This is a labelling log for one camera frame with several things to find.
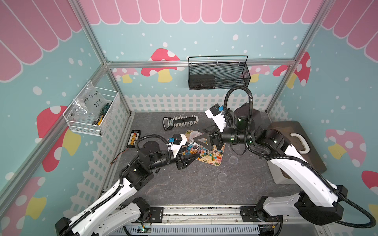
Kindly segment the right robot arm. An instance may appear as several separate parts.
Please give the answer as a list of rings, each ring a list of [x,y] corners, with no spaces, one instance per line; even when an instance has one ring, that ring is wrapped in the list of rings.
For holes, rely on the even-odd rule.
[[[233,121],[234,116],[227,107],[228,99],[235,90],[243,90],[248,96],[248,102],[244,105],[247,109],[246,118],[243,119],[245,129],[237,128]],[[253,102],[252,92],[247,87],[231,88],[222,106],[215,104],[205,112],[214,121],[215,130],[196,137],[195,142],[206,139],[206,143],[201,144],[206,149],[222,147],[223,144],[243,145],[245,150],[282,169],[301,188],[298,194],[288,197],[262,197],[258,203],[260,209],[257,214],[261,217],[298,214],[319,226],[336,223],[358,229],[375,227],[377,222],[374,216],[348,199],[344,186],[334,185],[324,178],[280,131],[269,129],[256,132],[253,128]],[[344,222],[344,209],[340,202],[345,202],[365,215],[369,222]]]

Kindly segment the clear candy jar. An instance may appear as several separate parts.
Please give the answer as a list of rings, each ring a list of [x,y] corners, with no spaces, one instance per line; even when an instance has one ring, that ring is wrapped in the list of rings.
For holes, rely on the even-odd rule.
[[[185,154],[197,154],[197,153],[201,152],[202,146],[197,144],[194,141],[194,138],[196,138],[196,137],[198,137],[202,134],[203,133],[201,133],[199,131],[193,131],[193,130],[188,130],[186,132],[186,137],[187,137],[188,141],[187,141],[187,147],[186,147]]]

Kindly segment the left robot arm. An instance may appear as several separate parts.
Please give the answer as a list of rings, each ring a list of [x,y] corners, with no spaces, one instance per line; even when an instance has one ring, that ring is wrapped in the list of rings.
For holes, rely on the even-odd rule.
[[[142,197],[117,210],[154,177],[154,173],[175,164],[178,170],[191,165],[199,154],[186,154],[187,138],[174,134],[166,139],[152,134],[140,137],[136,156],[120,171],[118,181],[93,204],[72,218],[63,217],[55,224],[58,236],[108,236],[128,223],[144,224],[151,219],[151,207]]]

